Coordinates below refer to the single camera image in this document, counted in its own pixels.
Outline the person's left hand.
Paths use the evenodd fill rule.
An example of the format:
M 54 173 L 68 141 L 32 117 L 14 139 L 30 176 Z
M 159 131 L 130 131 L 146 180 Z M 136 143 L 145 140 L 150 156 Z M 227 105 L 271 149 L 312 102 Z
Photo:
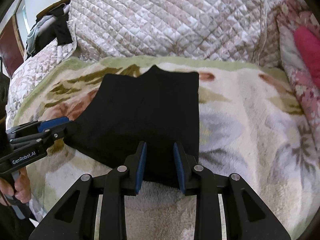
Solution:
M 15 191 L 12 186 L 3 178 L 1 178 L 1 193 L 3 195 L 15 196 L 23 204 L 31 200 L 31 187 L 26 167 L 20 169 L 20 175 L 15 181 Z

